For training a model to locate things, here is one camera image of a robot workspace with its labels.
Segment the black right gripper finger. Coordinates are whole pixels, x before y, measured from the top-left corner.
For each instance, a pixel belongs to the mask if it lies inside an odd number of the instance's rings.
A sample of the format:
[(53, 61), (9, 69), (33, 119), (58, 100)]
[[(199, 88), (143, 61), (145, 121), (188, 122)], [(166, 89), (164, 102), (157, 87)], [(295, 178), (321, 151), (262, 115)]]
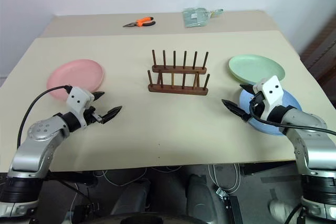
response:
[(252, 85), (252, 84), (248, 84), (248, 83), (241, 83), (240, 84), (240, 87), (242, 88), (242, 89), (244, 89), (246, 92), (248, 92), (248, 93), (250, 93), (250, 94), (252, 94), (252, 95), (254, 95), (255, 94), (255, 92), (254, 92), (254, 86)]
[(231, 111), (231, 113), (241, 118), (244, 122), (248, 122), (250, 120), (250, 114), (241, 109), (236, 103), (225, 99), (221, 99), (221, 101), (224, 104), (224, 106), (229, 111)]

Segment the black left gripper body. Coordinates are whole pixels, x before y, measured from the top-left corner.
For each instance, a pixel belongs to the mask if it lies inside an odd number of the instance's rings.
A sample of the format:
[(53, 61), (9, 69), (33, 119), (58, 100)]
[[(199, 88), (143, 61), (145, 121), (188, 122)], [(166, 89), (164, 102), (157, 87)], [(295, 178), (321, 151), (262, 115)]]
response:
[(95, 122), (101, 123), (102, 117), (96, 113), (96, 108), (90, 106), (88, 109), (85, 109), (83, 117), (87, 125), (93, 124)]

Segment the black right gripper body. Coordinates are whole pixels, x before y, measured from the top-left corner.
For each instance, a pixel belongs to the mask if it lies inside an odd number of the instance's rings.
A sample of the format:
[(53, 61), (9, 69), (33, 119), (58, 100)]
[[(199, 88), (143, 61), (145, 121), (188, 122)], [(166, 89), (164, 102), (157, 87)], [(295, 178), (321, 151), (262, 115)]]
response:
[(264, 100), (265, 96), (262, 91), (257, 92), (257, 94), (250, 100), (249, 111), (253, 118), (261, 118), (265, 110)]

